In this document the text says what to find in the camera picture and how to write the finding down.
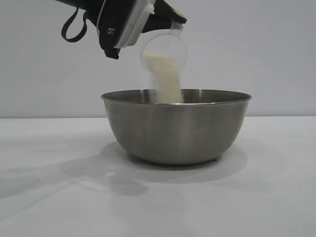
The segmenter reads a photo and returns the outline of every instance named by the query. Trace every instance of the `white wall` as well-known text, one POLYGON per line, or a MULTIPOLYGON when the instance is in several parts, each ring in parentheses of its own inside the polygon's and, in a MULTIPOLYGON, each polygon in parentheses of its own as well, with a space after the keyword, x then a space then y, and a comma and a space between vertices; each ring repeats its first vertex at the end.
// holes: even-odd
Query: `white wall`
MULTIPOLYGON (((315 0, 171 2, 188 18, 184 87, 250 93, 251 116, 316 115, 315 0)), ((73 11, 54 0, 1 0, 0 118, 104 116, 102 93, 148 87, 145 37, 107 59, 92 24, 78 43, 61 38, 73 11)))

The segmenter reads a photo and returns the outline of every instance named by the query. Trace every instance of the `white powder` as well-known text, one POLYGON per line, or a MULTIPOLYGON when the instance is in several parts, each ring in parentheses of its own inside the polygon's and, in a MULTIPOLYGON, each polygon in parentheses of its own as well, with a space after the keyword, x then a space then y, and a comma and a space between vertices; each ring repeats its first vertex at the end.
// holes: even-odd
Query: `white powder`
POLYGON ((154 75, 154 103, 183 103, 180 74, 175 62, 167 54, 144 54, 144 61, 154 75))

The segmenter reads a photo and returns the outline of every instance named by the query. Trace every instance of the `white table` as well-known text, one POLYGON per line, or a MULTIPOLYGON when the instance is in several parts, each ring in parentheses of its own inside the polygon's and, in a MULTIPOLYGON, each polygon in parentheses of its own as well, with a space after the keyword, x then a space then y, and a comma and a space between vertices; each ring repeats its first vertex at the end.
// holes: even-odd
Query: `white table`
POLYGON ((106 118, 0 119, 1 237, 315 237, 316 117, 246 118, 218 162, 126 158, 106 118))

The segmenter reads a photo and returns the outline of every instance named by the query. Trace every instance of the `stainless steel bowl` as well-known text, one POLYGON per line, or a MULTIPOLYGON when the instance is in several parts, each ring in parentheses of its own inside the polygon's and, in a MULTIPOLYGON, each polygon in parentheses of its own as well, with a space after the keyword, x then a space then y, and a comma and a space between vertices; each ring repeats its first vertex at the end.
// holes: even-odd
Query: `stainless steel bowl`
POLYGON ((102 95, 112 131, 131 155, 160 164, 194 164, 223 154, 236 139, 251 96, 184 89, 184 104, 151 104, 149 90, 102 95))

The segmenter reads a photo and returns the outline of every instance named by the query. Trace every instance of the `measuring cup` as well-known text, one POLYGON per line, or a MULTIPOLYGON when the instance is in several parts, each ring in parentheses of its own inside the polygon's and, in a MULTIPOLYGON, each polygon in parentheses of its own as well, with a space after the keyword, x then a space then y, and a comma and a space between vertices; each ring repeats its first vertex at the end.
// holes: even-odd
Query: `measuring cup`
POLYGON ((154 37, 144 46, 141 55, 141 62, 144 69, 148 70, 144 56, 156 53, 170 56, 179 72, 184 68, 187 62, 187 48, 180 39, 182 29, 182 24, 172 22, 168 33, 154 37))

